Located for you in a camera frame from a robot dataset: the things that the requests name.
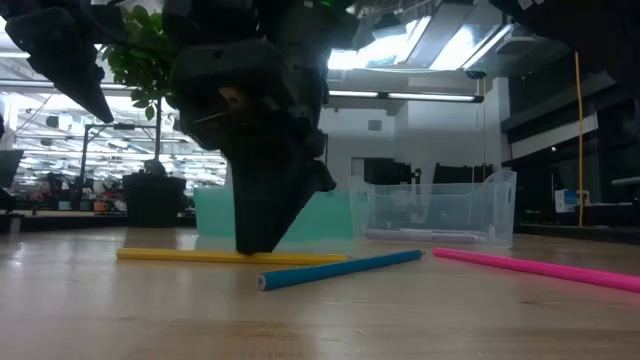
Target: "clear plastic bin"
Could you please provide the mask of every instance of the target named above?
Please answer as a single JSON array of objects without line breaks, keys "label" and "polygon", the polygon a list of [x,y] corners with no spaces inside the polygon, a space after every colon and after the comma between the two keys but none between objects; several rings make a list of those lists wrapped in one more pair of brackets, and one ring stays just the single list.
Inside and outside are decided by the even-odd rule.
[{"label": "clear plastic bin", "polygon": [[349,179],[354,234],[368,239],[511,247],[516,173],[482,184],[371,185]]}]

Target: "plant pot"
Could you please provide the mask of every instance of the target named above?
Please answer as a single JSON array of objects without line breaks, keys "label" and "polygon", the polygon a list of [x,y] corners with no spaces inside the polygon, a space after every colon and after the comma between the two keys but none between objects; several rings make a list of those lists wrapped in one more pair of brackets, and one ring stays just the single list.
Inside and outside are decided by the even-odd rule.
[{"label": "plant pot", "polygon": [[132,174],[122,178],[129,226],[147,228],[175,227],[178,212],[184,207],[185,179]]}]

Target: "pink straw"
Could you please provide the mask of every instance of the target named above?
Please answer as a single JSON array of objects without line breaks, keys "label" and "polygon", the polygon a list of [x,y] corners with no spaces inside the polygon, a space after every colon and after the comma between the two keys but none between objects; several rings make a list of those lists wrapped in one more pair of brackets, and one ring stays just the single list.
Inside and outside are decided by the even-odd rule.
[{"label": "pink straw", "polygon": [[605,271],[582,269],[571,266],[541,263],[537,261],[512,259],[502,256],[478,254],[469,251],[436,248],[433,255],[437,257],[472,262],[503,269],[551,276],[555,278],[579,281],[583,283],[606,286],[616,289],[640,293],[640,277],[615,274]]}]

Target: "wooden table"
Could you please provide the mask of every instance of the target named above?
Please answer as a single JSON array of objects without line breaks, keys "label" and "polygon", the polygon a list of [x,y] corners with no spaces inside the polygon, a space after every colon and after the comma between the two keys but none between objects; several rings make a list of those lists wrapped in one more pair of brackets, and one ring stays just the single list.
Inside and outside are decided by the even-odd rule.
[{"label": "wooden table", "polygon": [[[194,230],[0,239],[0,357],[70,359],[624,359],[640,294],[435,259],[258,292],[274,266],[115,261],[190,248]],[[415,248],[356,244],[361,255]],[[498,254],[640,275],[640,247],[520,236]]]}]

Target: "blue pencil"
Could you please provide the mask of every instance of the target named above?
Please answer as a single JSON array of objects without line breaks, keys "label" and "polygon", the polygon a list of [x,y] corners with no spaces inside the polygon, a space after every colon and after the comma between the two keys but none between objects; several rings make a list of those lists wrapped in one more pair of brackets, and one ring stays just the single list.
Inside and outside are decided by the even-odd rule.
[{"label": "blue pencil", "polygon": [[399,264],[411,260],[418,260],[422,255],[424,255],[422,250],[412,250],[366,259],[344,261],[335,264],[271,271],[258,276],[258,289],[262,291],[275,290],[310,281],[351,274],[354,272]]}]

